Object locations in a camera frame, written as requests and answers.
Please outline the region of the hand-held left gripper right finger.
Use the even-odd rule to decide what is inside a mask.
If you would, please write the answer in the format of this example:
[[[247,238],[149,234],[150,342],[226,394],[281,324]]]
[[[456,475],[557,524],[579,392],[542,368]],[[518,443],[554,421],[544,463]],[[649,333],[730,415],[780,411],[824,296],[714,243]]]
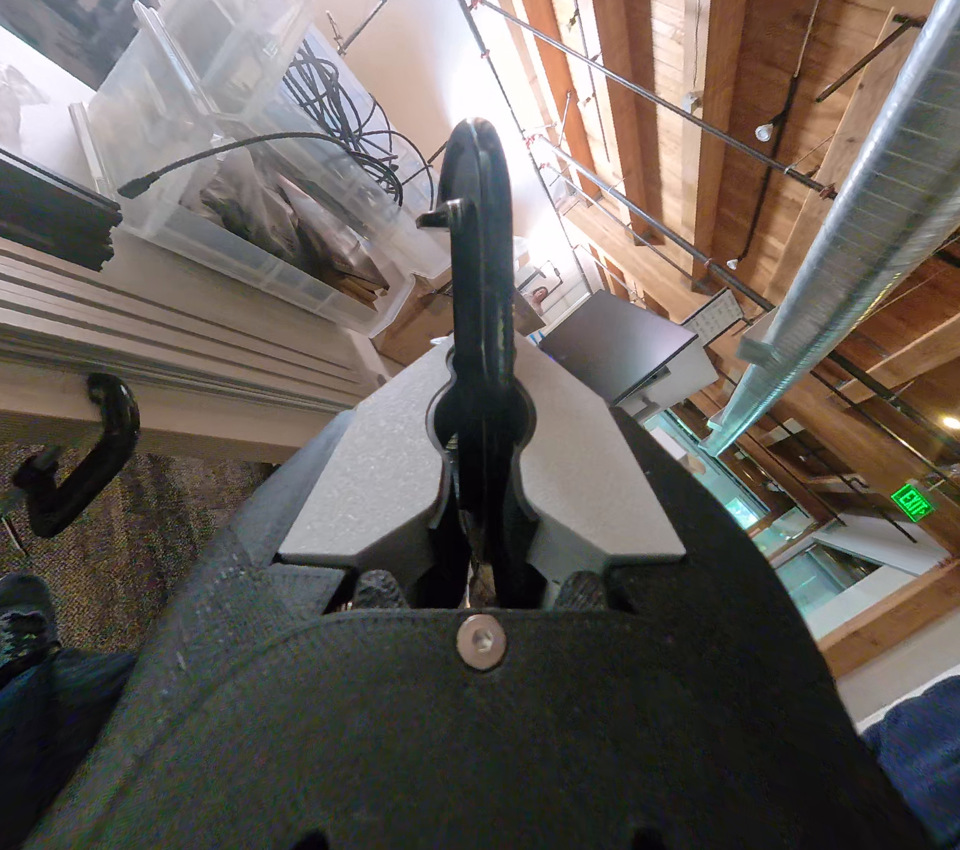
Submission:
[[[533,407],[518,457],[523,503],[537,521],[526,562],[544,604],[580,571],[679,561],[687,550],[606,402],[526,338],[514,375]]]

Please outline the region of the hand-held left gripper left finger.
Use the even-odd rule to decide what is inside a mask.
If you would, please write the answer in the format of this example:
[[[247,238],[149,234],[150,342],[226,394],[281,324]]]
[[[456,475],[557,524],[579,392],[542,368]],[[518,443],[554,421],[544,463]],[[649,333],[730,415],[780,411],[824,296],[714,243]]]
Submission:
[[[284,564],[387,571],[412,602],[458,604],[458,526],[441,524],[450,479],[428,426],[451,347],[431,345],[356,406],[278,547]]]

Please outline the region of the black C-clamp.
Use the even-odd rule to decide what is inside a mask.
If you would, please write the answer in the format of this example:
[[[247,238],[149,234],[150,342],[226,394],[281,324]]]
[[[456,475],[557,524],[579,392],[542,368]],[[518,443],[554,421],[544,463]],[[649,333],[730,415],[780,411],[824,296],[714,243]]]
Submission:
[[[516,375],[512,195],[493,124],[467,119],[444,151],[436,208],[419,229],[449,233],[449,381],[428,417],[473,568],[498,607],[533,609],[545,581],[528,553],[539,520],[522,495],[520,456],[536,422]]]
[[[105,490],[134,454],[140,415],[130,388],[113,374],[86,378],[87,395],[100,412],[101,435],[88,454],[58,481],[58,448],[29,456],[10,478],[12,491],[2,499],[2,517],[10,506],[24,506],[30,532],[51,539],[64,532]]]

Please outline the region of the grey flat display panel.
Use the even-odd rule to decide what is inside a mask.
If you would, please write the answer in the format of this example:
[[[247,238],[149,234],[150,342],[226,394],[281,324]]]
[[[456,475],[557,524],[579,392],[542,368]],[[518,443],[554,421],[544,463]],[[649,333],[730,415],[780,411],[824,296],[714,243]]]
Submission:
[[[719,379],[695,331],[606,291],[572,308],[537,347],[640,424]]]

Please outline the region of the brown cardboard box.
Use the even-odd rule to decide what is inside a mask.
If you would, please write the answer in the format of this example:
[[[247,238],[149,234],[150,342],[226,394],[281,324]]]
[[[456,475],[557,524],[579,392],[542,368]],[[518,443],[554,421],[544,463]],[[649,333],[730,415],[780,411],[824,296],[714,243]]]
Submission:
[[[414,289],[390,325],[373,338],[385,362],[407,367],[429,352],[435,340],[454,331],[452,281],[433,285],[415,276]]]

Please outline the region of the white paper sheet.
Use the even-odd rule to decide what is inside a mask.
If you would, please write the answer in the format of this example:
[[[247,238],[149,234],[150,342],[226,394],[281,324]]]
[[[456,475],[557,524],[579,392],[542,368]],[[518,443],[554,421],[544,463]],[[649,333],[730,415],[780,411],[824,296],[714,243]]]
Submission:
[[[680,326],[694,334],[698,343],[706,348],[744,320],[743,309],[735,292],[725,288],[694,310]]]

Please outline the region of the grey aluminium extrusion beam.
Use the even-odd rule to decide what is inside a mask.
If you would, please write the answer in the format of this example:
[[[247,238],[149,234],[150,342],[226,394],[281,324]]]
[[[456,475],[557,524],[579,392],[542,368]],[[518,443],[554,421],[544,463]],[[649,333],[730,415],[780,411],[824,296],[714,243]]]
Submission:
[[[2,240],[2,361],[340,412],[378,385],[358,335],[127,232],[102,272]]]

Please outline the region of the green exit sign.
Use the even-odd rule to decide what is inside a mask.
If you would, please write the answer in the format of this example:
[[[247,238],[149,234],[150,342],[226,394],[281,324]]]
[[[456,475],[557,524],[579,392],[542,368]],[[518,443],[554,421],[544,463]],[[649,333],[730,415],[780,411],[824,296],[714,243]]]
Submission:
[[[930,517],[937,509],[923,488],[913,482],[906,482],[898,487],[891,494],[891,501],[912,523],[919,523]]]

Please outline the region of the person's dark sneaker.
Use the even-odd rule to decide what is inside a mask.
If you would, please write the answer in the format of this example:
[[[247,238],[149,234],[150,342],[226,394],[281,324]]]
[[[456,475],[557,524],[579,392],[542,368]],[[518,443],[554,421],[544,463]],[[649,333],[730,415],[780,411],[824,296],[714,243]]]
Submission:
[[[9,681],[41,664],[60,641],[51,593],[30,573],[12,571],[1,579],[1,677]]]

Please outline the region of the person's dark trousers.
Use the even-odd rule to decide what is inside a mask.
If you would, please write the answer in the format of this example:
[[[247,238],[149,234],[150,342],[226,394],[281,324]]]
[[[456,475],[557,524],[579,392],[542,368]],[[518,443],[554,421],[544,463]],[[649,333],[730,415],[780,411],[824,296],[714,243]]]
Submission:
[[[1,847],[20,848],[98,741],[138,663],[60,649],[1,693]]]

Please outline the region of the person's dark blue top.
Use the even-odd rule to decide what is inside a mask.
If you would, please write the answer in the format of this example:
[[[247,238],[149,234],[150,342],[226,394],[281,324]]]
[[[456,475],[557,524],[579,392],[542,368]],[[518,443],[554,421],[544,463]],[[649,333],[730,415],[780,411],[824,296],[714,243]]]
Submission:
[[[862,738],[937,848],[959,847],[959,676],[889,709]]]

